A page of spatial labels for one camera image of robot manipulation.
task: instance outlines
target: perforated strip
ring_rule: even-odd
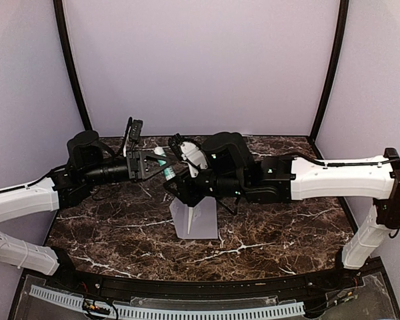
[[[31,286],[30,295],[66,309],[82,312],[83,297],[81,295],[61,293],[36,285]],[[110,309],[105,303],[97,302],[97,305]],[[119,319],[123,320],[268,320],[284,319],[305,314],[303,302],[273,307],[219,311],[143,309],[119,305],[118,303],[115,303],[114,306],[119,312]],[[109,316],[110,319],[114,318],[114,313],[114,310],[112,310]]]

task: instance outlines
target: robotic arm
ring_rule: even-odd
[[[400,158],[395,149],[356,160],[318,161],[292,153],[254,161],[239,133],[218,133],[190,153],[184,152],[187,143],[193,142],[180,135],[169,139],[172,151],[189,169],[164,187],[189,207],[206,196],[235,197],[237,202],[243,197],[252,203],[372,197],[365,222],[342,250],[345,269],[360,269],[386,236],[400,229]]]
[[[36,212],[74,207],[91,195],[93,187],[122,181],[139,182],[162,172],[170,159],[134,151],[143,122],[129,119],[124,145],[114,152],[99,140],[96,131],[84,131],[67,143],[69,160],[42,178],[24,185],[0,189],[0,222]],[[163,161],[148,167],[148,161]],[[71,263],[64,250],[40,247],[0,232],[0,262],[54,274],[60,265]]]

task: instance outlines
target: marble table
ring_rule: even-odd
[[[314,157],[304,137],[246,140],[257,159],[292,151]],[[117,148],[121,140],[104,142]],[[138,148],[166,145],[166,137],[146,137]],[[172,223],[173,196],[162,187],[164,181],[160,174],[144,183],[96,188],[79,206],[58,212],[47,245],[66,249],[78,270],[102,275],[234,281],[330,269],[335,253],[353,236],[338,200],[316,198],[272,205],[242,201],[236,216],[219,206],[219,239],[182,240]]]

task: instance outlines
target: black pole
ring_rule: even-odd
[[[341,0],[339,3],[338,21],[336,24],[335,38],[333,40],[331,60],[327,69],[325,85],[323,87],[323,92],[321,93],[320,103],[315,115],[313,128],[311,129],[311,133],[309,135],[313,141],[315,141],[319,135],[320,126],[323,122],[327,103],[329,102],[329,97],[331,95],[333,80],[335,79],[336,68],[338,66],[339,55],[341,53],[342,40],[344,38],[345,23],[347,22],[348,4],[349,0]]]
[[[61,40],[65,64],[67,65],[68,77],[71,83],[71,88],[73,88],[73,94],[75,102],[77,104],[77,108],[79,110],[80,118],[83,122],[85,130],[92,130],[91,120],[89,118],[89,114],[87,113],[86,104],[83,100],[83,95],[81,94],[79,78],[77,77],[73,54],[71,53],[62,0],[53,0],[53,6],[55,7],[56,23],[58,26],[59,38]]]

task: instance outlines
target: white wall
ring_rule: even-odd
[[[94,129],[308,135],[335,34],[332,1],[65,1]]]
[[[64,163],[66,141],[83,130],[61,52],[52,1],[0,1],[0,188]],[[52,218],[40,213],[0,230],[41,244]],[[0,320],[19,276],[0,264]]]
[[[333,92],[317,141],[326,158],[400,154],[400,1],[350,1]],[[362,223],[367,199],[349,199]],[[400,234],[377,251],[400,304]]]

